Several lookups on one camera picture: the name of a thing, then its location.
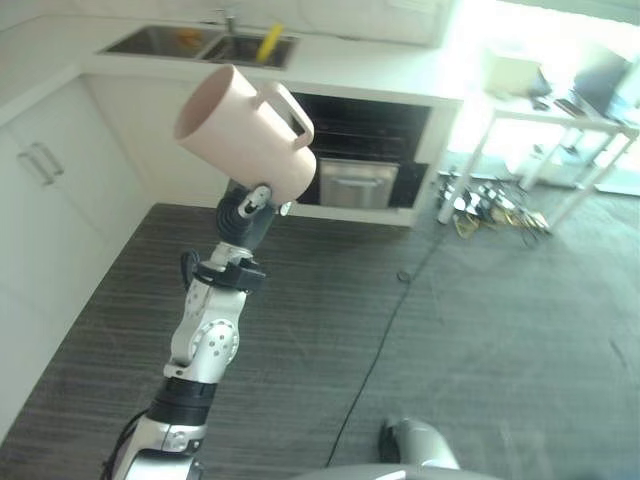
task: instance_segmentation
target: cabinet door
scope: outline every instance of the cabinet door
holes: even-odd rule
[[[0,437],[104,273],[105,244],[0,129]]]
[[[104,274],[106,244],[20,152],[0,130],[0,284],[48,312],[42,321],[64,336]]]
[[[16,366],[0,377],[4,385],[0,399],[0,442],[64,336],[47,320],[45,313],[0,285],[0,361],[5,367]]]
[[[135,172],[80,79],[65,85],[10,125],[25,148],[40,150],[56,184],[110,243],[124,245],[149,207]]]
[[[111,76],[89,76],[88,83],[157,201],[217,205],[229,178],[173,140],[173,125],[196,84]]]

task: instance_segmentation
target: oven handle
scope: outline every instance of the oven handle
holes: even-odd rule
[[[343,187],[375,188],[382,185],[382,180],[374,178],[371,180],[357,180],[355,178],[334,178],[334,182]]]

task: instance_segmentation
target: pink mug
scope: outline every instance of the pink mug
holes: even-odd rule
[[[302,134],[276,113],[272,100],[284,102]],[[242,186],[268,185],[274,205],[295,200],[311,183],[313,134],[313,123],[282,84],[256,90],[233,65],[223,65],[198,86],[174,130],[180,145]]]

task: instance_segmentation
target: sink basin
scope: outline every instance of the sink basin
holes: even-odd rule
[[[280,37],[267,61],[258,63],[256,54],[263,40],[264,36],[261,35],[225,35],[202,56],[202,59],[214,63],[229,62],[251,67],[285,68],[297,38]]]
[[[220,35],[218,30],[152,25],[141,28],[106,48],[103,53],[195,58]]]

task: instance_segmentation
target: oven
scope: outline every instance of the oven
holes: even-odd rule
[[[414,162],[429,108],[294,93],[315,126],[315,178],[300,203],[411,208],[426,171]]]

